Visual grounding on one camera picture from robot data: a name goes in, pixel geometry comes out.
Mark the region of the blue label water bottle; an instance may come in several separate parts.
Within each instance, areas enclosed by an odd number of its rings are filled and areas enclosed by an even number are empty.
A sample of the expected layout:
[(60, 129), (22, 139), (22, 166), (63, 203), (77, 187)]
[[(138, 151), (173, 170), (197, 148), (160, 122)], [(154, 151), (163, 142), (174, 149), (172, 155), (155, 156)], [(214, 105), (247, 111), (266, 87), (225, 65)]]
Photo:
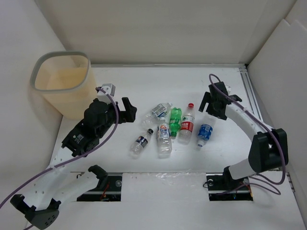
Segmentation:
[(216, 118), (212, 115), (205, 115), (197, 134), (197, 146), (202, 148), (210, 139)]

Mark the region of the green soda bottle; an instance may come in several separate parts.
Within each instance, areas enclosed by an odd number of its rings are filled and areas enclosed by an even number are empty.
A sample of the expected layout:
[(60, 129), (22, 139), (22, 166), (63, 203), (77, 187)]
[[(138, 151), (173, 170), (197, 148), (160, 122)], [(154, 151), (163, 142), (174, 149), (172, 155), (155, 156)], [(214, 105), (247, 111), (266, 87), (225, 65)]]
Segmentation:
[(173, 139), (177, 137), (177, 133), (180, 130), (181, 116), (182, 116), (181, 108), (174, 107), (171, 110), (170, 120), (169, 120), (169, 129), (170, 129), (170, 137)]

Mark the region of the red label red cap bottle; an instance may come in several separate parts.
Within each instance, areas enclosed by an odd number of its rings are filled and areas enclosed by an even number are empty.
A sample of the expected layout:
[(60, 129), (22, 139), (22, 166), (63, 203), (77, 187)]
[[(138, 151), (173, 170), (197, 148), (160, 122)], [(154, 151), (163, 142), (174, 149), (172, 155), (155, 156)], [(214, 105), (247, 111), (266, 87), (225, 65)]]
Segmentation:
[(194, 104), (189, 103), (181, 120), (179, 130), (179, 143), (188, 144), (190, 142), (195, 121)]

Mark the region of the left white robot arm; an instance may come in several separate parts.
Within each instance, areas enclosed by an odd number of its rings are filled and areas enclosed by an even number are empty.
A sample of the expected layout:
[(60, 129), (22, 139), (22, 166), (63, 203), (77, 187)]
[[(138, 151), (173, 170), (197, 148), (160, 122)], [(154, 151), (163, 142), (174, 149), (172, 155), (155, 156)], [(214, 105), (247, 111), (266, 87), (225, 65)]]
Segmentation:
[(120, 111), (114, 101), (105, 103), (98, 99), (84, 112), (78, 122), (62, 141), (57, 155), (48, 168), (34, 179), (33, 187), (23, 194), (14, 193), (10, 203), (40, 230), (50, 227), (59, 216), (65, 202), (74, 200), (83, 193), (107, 185), (108, 173), (98, 165), (90, 166), (72, 183), (61, 187), (71, 167), (82, 164), (86, 157), (101, 146), (100, 139), (112, 127), (121, 123), (133, 123), (137, 108), (127, 97), (122, 98), (125, 110)]

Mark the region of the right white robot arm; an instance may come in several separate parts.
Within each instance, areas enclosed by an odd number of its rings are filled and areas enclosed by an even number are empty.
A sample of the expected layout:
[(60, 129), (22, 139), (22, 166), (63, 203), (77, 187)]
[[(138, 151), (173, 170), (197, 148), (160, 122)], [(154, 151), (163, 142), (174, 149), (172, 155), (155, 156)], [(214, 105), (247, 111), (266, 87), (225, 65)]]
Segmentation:
[(206, 111), (222, 120), (231, 119), (251, 140), (248, 157), (224, 168), (221, 182), (228, 189), (234, 189), (241, 179), (278, 167), (285, 169), (288, 164), (286, 132), (258, 120), (241, 101), (237, 95), (229, 95), (221, 81), (209, 85), (199, 107), (200, 112)]

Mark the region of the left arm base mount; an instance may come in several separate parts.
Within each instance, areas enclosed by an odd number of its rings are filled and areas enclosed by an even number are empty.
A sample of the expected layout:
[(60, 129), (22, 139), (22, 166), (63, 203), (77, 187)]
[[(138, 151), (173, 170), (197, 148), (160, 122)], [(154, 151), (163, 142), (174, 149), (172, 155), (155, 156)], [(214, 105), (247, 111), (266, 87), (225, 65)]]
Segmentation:
[(77, 202), (120, 202), (122, 173), (111, 173), (107, 180), (77, 198)]

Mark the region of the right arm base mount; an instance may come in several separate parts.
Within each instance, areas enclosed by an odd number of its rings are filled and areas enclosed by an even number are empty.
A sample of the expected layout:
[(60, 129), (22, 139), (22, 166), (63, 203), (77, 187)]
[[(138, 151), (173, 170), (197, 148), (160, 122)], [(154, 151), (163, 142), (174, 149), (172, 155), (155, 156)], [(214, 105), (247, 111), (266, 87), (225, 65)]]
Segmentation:
[(247, 177), (226, 182), (222, 173), (206, 173), (203, 187), (208, 189), (210, 201), (253, 201)]

